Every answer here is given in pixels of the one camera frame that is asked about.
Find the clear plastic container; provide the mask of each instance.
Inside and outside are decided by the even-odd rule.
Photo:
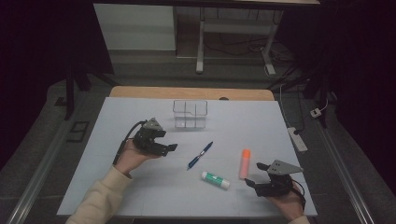
[[[175,100],[175,127],[203,129],[206,123],[207,101]]]

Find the metal rail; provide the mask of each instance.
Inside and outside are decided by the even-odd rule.
[[[27,185],[24,193],[20,197],[20,200],[14,208],[14,211],[11,213],[7,224],[20,224],[23,223],[27,218],[33,203],[35,202],[35,198],[43,187],[43,184],[47,179],[47,176],[59,154],[59,151],[64,147],[65,138],[76,119],[76,114],[84,105],[87,96],[87,92],[79,92],[76,95],[76,107],[74,113],[69,120],[65,120],[62,123],[58,132],[55,134],[55,137],[49,145],[46,154],[35,170],[35,174]]]
[[[317,123],[318,128],[320,129],[320,133],[322,134],[324,143],[327,145],[326,149],[329,153],[329,156],[332,160],[335,170],[337,171],[341,182],[346,190],[346,193],[350,197],[350,201],[352,202],[353,207],[355,208],[356,214],[361,220],[362,224],[374,224],[375,221],[371,215],[371,212],[364,201],[361,193],[353,181],[350,173],[345,165],[344,160],[342,159],[340,153],[338,152],[337,147],[332,141],[329,132],[326,129],[323,129],[319,123]]]

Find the orange highlighter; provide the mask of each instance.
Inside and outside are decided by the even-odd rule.
[[[241,170],[239,171],[239,178],[248,178],[248,163],[250,161],[250,149],[242,151]]]

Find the power strip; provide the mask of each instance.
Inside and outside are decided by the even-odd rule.
[[[306,147],[303,139],[299,134],[295,134],[294,131],[296,131],[295,128],[288,128],[288,132],[291,138],[291,141],[293,142],[294,146],[297,147],[297,150],[300,152],[307,151],[308,148]]]

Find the glue stick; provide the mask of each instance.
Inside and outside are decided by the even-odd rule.
[[[230,187],[230,181],[219,177],[218,175],[210,174],[207,171],[202,172],[201,178],[211,184],[222,187],[223,189],[228,189]]]

